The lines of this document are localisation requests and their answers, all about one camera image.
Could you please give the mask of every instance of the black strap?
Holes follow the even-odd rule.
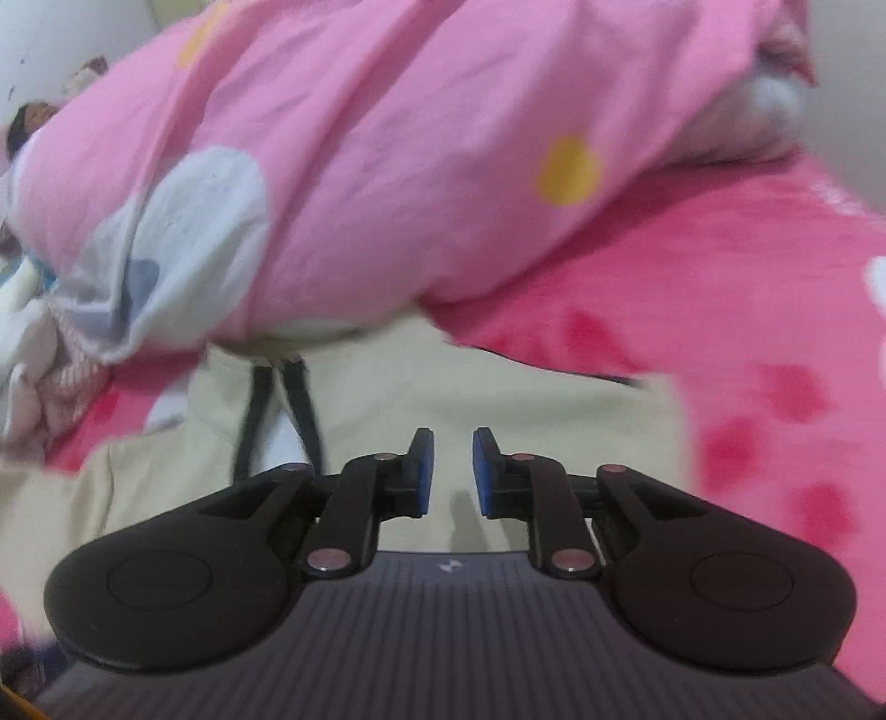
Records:
[[[495,350],[489,350],[487,348],[475,348],[485,353],[489,353],[490,355],[495,355],[496,357],[502,357],[505,360],[508,360],[511,363],[517,363],[521,365],[526,365],[526,363],[522,363],[519,360],[515,360],[512,357],[508,357],[500,352],[496,352]],[[542,370],[547,370],[549,372],[557,372],[561,375],[574,375],[577,378],[594,378],[595,380],[605,380],[606,382],[614,382],[616,385],[624,385],[625,387],[643,387],[643,384],[640,380],[636,378],[626,378],[622,375],[598,375],[596,373],[592,373],[588,375],[585,372],[562,372],[559,370],[550,370],[549,368],[541,368]]]
[[[295,420],[295,429],[299,432],[301,442],[305,446],[307,458],[311,461],[315,475],[326,473],[326,462],[323,455],[323,443],[317,429],[317,418],[314,405],[307,392],[307,365],[304,360],[295,362],[286,360],[280,369],[286,399]]]
[[[240,442],[234,457],[233,482],[250,477],[250,465],[255,452],[261,424],[274,390],[274,371],[269,367],[253,367],[253,393],[249,399],[246,419],[240,428]]]

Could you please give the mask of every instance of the pink bedsheet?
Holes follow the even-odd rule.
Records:
[[[542,267],[434,314],[528,364],[671,375],[698,492],[849,569],[859,611],[838,665],[883,700],[886,322],[866,286],[879,254],[883,221],[811,160],[668,170]]]

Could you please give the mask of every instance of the pink comforter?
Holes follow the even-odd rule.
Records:
[[[886,223],[810,160],[641,178],[537,270],[438,308],[467,345],[566,372],[667,373],[697,492],[834,554],[838,666],[886,700]]]
[[[655,163],[799,0],[217,0],[12,168],[12,227],[119,362],[457,301]]]

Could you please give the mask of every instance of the metal rivet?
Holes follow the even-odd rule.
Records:
[[[597,558],[587,550],[570,547],[555,552],[551,556],[551,562],[565,573],[583,573],[597,564]]]
[[[350,565],[351,556],[337,547],[323,547],[320,550],[314,550],[307,556],[307,564],[314,570],[332,573],[337,570],[344,570]]]

